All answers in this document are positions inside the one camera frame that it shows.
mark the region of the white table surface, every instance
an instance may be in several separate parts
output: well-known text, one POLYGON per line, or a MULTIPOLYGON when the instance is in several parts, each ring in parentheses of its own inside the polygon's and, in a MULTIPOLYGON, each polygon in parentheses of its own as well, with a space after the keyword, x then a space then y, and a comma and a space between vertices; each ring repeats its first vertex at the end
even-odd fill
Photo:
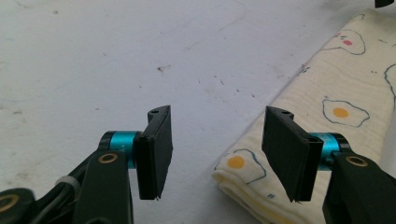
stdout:
POLYGON ((144 130, 150 109, 171 105, 163 197, 140 201, 131 171, 135 223, 257 223, 211 170, 365 8, 374 0, 3 0, 0 191, 43 196, 103 133, 144 130))

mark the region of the white surface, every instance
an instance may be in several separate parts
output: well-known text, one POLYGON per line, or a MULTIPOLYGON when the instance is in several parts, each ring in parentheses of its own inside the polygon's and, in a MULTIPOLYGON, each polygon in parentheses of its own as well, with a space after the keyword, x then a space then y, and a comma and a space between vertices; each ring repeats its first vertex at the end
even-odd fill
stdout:
MULTIPOLYGON (((256 223, 210 177, 219 156, 348 18, 373 1, 0 3, 0 190, 43 196, 109 130, 172 106, 163 198, 135 223, 256 223)), ((395 6, 379 11, 394 14, 395 6)))

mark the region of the red dot print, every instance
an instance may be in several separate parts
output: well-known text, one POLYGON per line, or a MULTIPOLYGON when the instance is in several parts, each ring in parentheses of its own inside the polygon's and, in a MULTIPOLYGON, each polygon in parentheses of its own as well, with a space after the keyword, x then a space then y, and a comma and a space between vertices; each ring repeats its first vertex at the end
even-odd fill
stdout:
POLYGON ((352 45, 352 42, 349 41, 349 40, 344 40, 343 43, 346 44, 346 45, 352 45))

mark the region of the cloth towel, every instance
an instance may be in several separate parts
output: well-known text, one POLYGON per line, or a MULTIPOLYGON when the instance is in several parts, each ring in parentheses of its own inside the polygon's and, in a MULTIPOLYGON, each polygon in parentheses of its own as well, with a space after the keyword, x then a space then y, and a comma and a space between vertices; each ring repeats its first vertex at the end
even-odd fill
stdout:
MULTIPOLYGON (((378 162, 396 99, 396 20, 365 10, 304 65, 272 103, 309 133, 340 133, 378 162)), ((318 172, 307 203, 291 203, 262 152, 261 114, 216 166, 227 195, 262 223, 325 223, 330 172, 318 172)))

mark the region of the folded fabric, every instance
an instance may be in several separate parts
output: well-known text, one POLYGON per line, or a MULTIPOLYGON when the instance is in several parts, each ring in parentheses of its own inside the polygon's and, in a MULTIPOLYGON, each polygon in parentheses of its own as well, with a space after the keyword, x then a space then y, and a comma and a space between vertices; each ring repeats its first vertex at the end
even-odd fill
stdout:
MULTIPOLYGON (((354 16, 272 106, 293 113, 309 133, 342 134, 356 153, 379 161, 395 109, 395 27, 373 10, 354 16)), ((311 202, 291 203, 262 152, 263 123, 264 114, 220 159, 219 187, 262 223, 325 223, 330 172, 318 172, 311 202)))

